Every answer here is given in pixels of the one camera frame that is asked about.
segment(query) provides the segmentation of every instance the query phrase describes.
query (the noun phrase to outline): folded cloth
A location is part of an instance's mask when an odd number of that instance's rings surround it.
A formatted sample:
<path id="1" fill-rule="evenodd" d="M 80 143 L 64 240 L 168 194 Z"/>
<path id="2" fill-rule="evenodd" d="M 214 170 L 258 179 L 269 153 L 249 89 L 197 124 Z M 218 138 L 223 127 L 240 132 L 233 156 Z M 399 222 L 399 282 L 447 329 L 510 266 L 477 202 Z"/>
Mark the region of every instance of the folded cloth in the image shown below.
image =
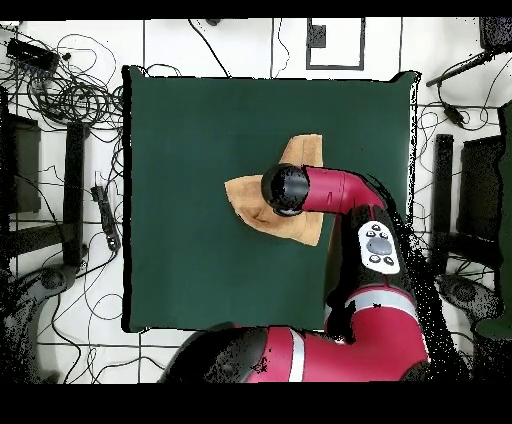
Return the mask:
<path id="1" fill-rule="evenodd" d="M 311 134 L 293 137 L 279 163 L 323 166 L 322 136 Z M 322 231 L 323 213 L 303 212 L 293 217 L 277 215 L 263 199 L 261 178 L 262 175 L 252 175 L 224 183 L 228 200 L 236 214 L 258 231 L 316 246 Z"/>

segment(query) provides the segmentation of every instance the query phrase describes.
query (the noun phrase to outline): green mat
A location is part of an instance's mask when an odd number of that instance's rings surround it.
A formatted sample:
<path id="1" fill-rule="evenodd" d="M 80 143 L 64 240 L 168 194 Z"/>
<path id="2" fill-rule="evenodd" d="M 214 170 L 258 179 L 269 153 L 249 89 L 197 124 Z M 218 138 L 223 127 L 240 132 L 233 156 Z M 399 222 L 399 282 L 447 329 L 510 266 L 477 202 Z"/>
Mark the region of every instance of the green mat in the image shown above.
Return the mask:
<path id="1" fill-rule="evenodd" d="M 125 67 L 123 78 L 132 168 L 123 328 L 322 328 L 333 217 L 316 247 L 263 234 L 236 216 L 224 182 L 263 174 L 292 136 L 318 133 L 324 166 L 375 175 L 405 216 L 418 74 L 392 82 L 149 78 Z"/>

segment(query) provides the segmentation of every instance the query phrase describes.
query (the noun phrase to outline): red robot arm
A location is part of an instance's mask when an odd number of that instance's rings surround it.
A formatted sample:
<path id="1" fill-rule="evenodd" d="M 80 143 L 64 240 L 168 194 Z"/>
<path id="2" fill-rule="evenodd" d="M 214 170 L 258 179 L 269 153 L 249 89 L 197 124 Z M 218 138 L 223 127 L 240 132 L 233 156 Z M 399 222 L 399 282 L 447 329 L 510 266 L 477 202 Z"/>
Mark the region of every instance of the red robot arm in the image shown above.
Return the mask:
<path id="1" fill-rule="evenodd" d="M 190 381 L 194 352 L 205 359 L 195 378 L 212 382 L 397 381 L 428 364 L 393 224 L 373 188 L 346 171 L 280 164 L 263 176 L 262 194 L 283 216 L 337 214 L 332 243 L 342 261 L 325 333 L 233 325 L 203 333 L 185 343 L 161 381 Z"/>

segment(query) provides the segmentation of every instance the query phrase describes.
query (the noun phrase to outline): black cable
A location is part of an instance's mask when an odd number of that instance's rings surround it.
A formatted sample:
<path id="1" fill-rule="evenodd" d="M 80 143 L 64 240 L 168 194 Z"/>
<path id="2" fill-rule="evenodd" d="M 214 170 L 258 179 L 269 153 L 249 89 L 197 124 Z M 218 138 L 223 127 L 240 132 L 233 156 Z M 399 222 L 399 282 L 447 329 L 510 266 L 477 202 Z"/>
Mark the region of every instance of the black cable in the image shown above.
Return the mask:
<path id="1" fill-rule="evenodd" d="M 160 365 L 158 362 L 156 362 L 154 359 L 151 359 L 149 358 L 148 356 L 141 356 L 140 358 L 135 358 L 135 359 L 132 359 L 131 361 L 128 361 L 128 362 L 124 362 L 124 363 L 121 363 L 121 364 L 111 364 L 111 365 L 107 365 L 105 367 L 103 367 L 100 372 L 98 373 L 98 375 L 95 377 L 95 379 L 93 380 L 93 382 L 91 384 L 95 384 L 98 379 L 100 378 L 100 375 L 103 373 L 103 371 L 105 371 L 106 369 L 109 369 L 109 368 L 119 368 L 119 367 L 125 367 L 127 365 L 131 365 L 131 364 L 134 364 L 135 362 L 138 362 L 140 361 L 141 359 L 146 359 L 148 360 L 149 362 L 151 362 L 153 365 L 155 365 L 156 367 L 160 368 L 162 371 L 165 370 L 165 367 L 163 365 Z"/>
<path id="2" fill-rule="evenodd" d="M 59 311 L 59 307 L 60 307 L 60 293 L 57 295 L 57 307 L 55 308 L 55 311 L 53 312 L 53 315 L 52 315 L 52 320 L 51 320 L 51 326 L 53 328 L 53 331 L 55 332 L 55 334 L 57 334 L 57 336 L 59 336 L 62 340 L 65 340 L 66 342 L 68 342 L 69 344 L 73 345 L 73 347 L 76 347 L 76 349 L 78 350 L 78 357 L 76 358 L 75 360 L 75 363 L 73 364 L 73 366 L 69 369 L 68 373 L 66 374 L 66 377 L 64 378 L 64 381 L 62 384 L 66 384 L 67 381 L 68 381 L 68 378 L 69 378 L 69 375 L 71 374 L 71 372 L 73 371 L 73 369 L 76 367 L 76 365 L 78 364 L 78 361 L 80 360 L 80 358 L 82 357 L 82 349 L 80 349 L 80 347 L 75 343 L 75 342 L 72 342 L 71 340 L 69 340 L 67 337 L 63 336 L 59 330 L 57 330 L 57 327 L 55 327 L 55 316 L 57 315 L 57 312 Z"/>
<path id="3" fill-rule="evenodd" d="M 91 240 L 89 241 L 88 251 L 90 251 L 90 248 L 91 248 L 91 242 L 92 242 L 93 238 L 94 238 L 95 236 L 97 236 L 98 234 L 104 234 L 104 233 L 101 231 L 101 232 L 99 232 L 99 233 L 96 233 L 96 234 L 91 238 Z M 88 270 L 88 271 L 87 271 L 87 274 L 90 274 L 91 272 L 94 272 L 94 271 L 95 271 L 95 270 L 97 270 L 97 269 L 100 269 L 100 268 L 102 268 L 102 267 L 105 267 L 106 265 L 108 265 L 109 263 L 111 263 L 111 262 L 112 262 L 116 257 L 117 257 L 117 252 L 112 253 L 112 254 L 110 255 L 110 258 L 109 258 L 107 261 L 105 261 L 105 262 L 104 262 L 104 263 L 102 263 L 101 265 L 98 265 L 98 266 L 94 267 L 93 269 Z M 85 273 L 82 273 L 82 274 L 77 275 L 76 280 L 78 280 L 79 278 L 83 277 L 84 275 L 85 275 Z M 94 286 L 94 284 L 96 283 L 96 281 L 97 281 L 98 277 L 99 277 L 99 275 L 94 279 L 94 281 L 92 282 L 92 284 L 91 284 L 89 287 L 87 287 L 86 291 L 89 291 L 89 290 L 91 289 L 91 287 L 92 287 L 92 286 Z M 81 294 L 81 295 L 80 295 L 80 296 L 79 296 L 79 297 L 78 297 L 78 298 L 77 298 L 77 299 L 76 299 L 76 300 L 75 300 L 71 305 L 69 305 L 69 306 L 68 306 L 68 307 L 67 307 L 67 308 L 66 308 L 66 309 L 65 309 L 65 310 L 64 310 L 64 311 L 63 311 L 63 312 L 62 312 L 62 313 L 61 313 L 61 314 L 60 314 L 60 315 L 55 319 L 55 321 L 59 320 L 59 319 L 62 317 L 62 315 L 64 315 L 64 314 L 65 314 L 67 311 L 69 311 L 69 310 L 70 310 L 70 309 L 71 309 L 71 308 L 72 308 L 76 303 L 78 303 L 78 302 L 80 301 L 80 299 L 81 299 L 83 296 L 84 296 L 84 294 L 82 293 L 82 294 Z M 42 330 L 37 334 L 37 337 L 41 336 L 41 334 L 43 334 L 43 333 L 44 333 L 48 328 L 50 328 L 50 326 L 51 326 L 51 325 L 50 325 L 50 324 L 48 324 L 45 328 L 43 328 L 43 329 L 42 329 Z"/>
<path id="4" fill-rule="evenodd" d="M 222 63 L 220 62 L 219 58 L 217 57 L 217 55 L 215 54 L 215 52 L 213 51 L 212 49 L 212 46 L 210 46 L 210 43 L 208 42 L 208 40 L 205 38 L 205 36 L 203 35 L 203 33 L 201 31 L 199 31 L 195 26 L 194 24 L 192 23 L 192 20 L 190 19 L 187 19 L 188 20 L 188 23 L 189 25 L 192 27 L 192 29 L 197 33 L 199 34 L 199 36 L 203 39 L 203 41 L 205 42 L 205 44 L 208 46 L 208 48 L 210 49 L 210 51 L 212 52 L 212 55 L 213 57 L 215 58 L 215 60 L 217 61 L 217 63 L 219 64 L 219 66 L 222 68 L 222 70 L 224 71 L 224 74 L 226 75 L 226 77 L 228 78 L 231 78 L 231 75 L 229 75 L 228 71 L 226 71 L 226 68 L 224 68 L 224 65 L 222 65 Z"/>
<path id="5" fill-rule="evenodd" d="M 471 337 L 469 337 L 467 334 L 461 333 L 460 331 L 450 331 L 450 334 L 461 336 L 461 337 L 465 338 L 466 340 L 470 341 L 471 344 L 475 344 L 474 340 Z"/>
<path id="6" fill-rule="evenodd" d="M 286 50 L 286 54 L 288 55 L 288 57 L 286 58 L 286 63 L 284 64 L 284 67 L 279 69 L 279 71 L 277 71 L 275 78 L 278 78 L 281 71 L 284 71 L 288 67 L 288 61 L 290 60 L 290 51 L 281 41 L 281 25 L 282 25 L 282 23 L 283 23 L 283 18 L 281 18 L 281 20 L 279 21 L 279 28 L 277 30 L 277 41 L 279 41 L 281 46 L 283 46 L 283 48 Z"/>
<path id="7" fill-rule="evenodd" d="M 441 76 L 444 76 L 447 72 L 449 72 L 450 70 L 460 66 L 460 65 L 463 65 L 473 59 L 475 59 L 475 57 L 470 57 L 469 59 L 466 59 L 466 60 L 463 60 L 459 63 L 456 63 L 455 65 L 453 66 L 450 66 L 446 71 L 443 72 L 443 74 Z M 508 66 L 508 64 L 512 61 L 512 57 L 510 57 L 507 62 L 505 63 L 505 65 L 503 65 L 503 67 L 500 69 L 500 71 L 496 74 L 496 76 L 494 77 L 492 83 L 491 83 L 491 86 L 489 88 L 489 91 L 487 93 L 487 97 L 485 99 L 485 102 L 483 104 L 483 106 L 481 106 L 481 110 L 480 110 L 480 121 L 482 122 L 482 125 L 479 126 L 478 128 L 468 128 L 466 127 L 466 125 L 469 124 L 469 114 L 468 114 L 468 120 L 467 121 L 464 121 L 464 119 L 462 118 L 462 114 L 458 111 L 457 107 L 453 106 L 453 105 L 450 105 L 449 103 L 447 103 L 443 97 L 441 96 L 441 86 L 442 86 L 442 83 L 438 83 L 437 84 L 437 95 L 439 97 L 439 101 L 441 102 L 441 104 L 443 105 L 443 107 L 445 108 L 445 113 L 447 114 L 448 117 L 450 117 L 450 120 L 452 120 L 454 122 L 454 124 L 456 124 L 458 127 L 466 130 L 466 131 L 478 131 L 478 130 L 481 130 L 482 128 L 484 128 L 486 125 L 499 125 L 499 124 L 495 124 L 495 123 L 490 123 L 489 122 L 489 111 L 488 111 L 488 107 L 487 107 L 487 102 L 489 101 L 489 98 L 491 96 L 491 93 L 492 93 L 492 89 L 494 88 L 494 84 L 496 83 L 496 80 L 498 79 L 498 77 L 501 75 L 501 73 L 505 70 L 505 68 Z M 482 114 L 485 112 L 485 120 L 482 118 Z"/>

